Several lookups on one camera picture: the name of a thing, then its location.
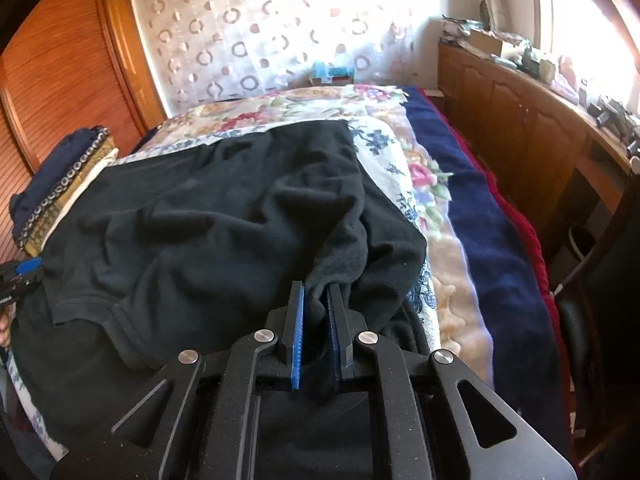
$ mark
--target cardboard box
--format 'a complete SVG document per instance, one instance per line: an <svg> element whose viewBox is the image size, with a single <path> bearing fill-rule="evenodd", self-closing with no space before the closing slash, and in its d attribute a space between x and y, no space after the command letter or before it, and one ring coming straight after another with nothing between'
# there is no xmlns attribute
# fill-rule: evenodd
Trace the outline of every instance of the cardboard box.
<svg viewBox="0 0 640 480"><path fill-rule="evenodd" d="M514 48L511 43L498 40L484 30L472 30L469 36L469 44L487 54L495 54L499 57L507 56Z"/></svg>

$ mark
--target pink object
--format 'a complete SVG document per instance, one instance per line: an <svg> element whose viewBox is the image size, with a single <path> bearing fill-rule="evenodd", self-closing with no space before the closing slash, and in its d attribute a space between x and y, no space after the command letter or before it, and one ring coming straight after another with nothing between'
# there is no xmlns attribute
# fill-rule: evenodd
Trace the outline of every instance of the pink object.
<svg viewBox="0 0 640 480"><path fill-rule="evenodd" d="M435 186L438 183L438 177L417 162L409 163L409 174L414 187Z"/></svg>

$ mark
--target black chair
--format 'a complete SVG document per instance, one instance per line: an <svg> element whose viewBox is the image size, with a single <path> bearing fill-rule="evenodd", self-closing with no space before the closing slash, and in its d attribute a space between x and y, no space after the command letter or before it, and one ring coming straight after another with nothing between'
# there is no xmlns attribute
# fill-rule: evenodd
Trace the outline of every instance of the black chair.
<svg viewBox="0 0 640 480"><path fill-rule="evenodd" d="M580 464L640 415L640 159L609 225L556 303L577 397Z"/></svg>

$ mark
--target silver bolt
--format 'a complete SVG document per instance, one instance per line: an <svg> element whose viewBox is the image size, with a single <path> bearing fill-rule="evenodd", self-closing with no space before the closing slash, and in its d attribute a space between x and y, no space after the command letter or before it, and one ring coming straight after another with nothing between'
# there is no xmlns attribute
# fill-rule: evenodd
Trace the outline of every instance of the silver bolt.
<svg viewBox="0 0 640 480"><path fill-rule="evenodd" d="M444 348L436 350L433 354L433 358L441 365L450 365L453 362L453 354Z"/></svg>
<svg viewBox="0 0 640 480"><path fill-rule="evenodd" d="M378 334L365 330L358 334L358 340L365 345L373 345L378 342Z"/></svg>
<svg viewBox="0 0 640 480"><path fill-rule="evenodd" d="M260 341L261 343L268 343L269 341L273 341L274 337L275 336L273 335L273 332L268 328L258 330L258 332L254 334L255 340Z"/></svg>
<svg viewBox="0 0 640 480"><path fill-rule="evenodd" d="M178 355L178 361L180 361L183 365L193 364L198 360L198 353L195 350L183 350Z"/></svg>

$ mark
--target navy folded garment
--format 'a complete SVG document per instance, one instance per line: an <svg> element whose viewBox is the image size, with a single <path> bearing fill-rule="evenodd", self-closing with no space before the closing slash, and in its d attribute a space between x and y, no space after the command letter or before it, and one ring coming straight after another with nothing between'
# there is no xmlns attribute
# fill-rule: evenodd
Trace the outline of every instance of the navy folded garment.
<svg viewBox="0 0 640 480"><path fill-rule="evenodd" d="M10 198L9 215L14 221L12 230L14 240L18 240L20 237L20 232L34 209L51 193L66 172L96 141L99 133L100 126L95 126L80 128L63 137L31 177L31 181L24 191Z"/></svg>

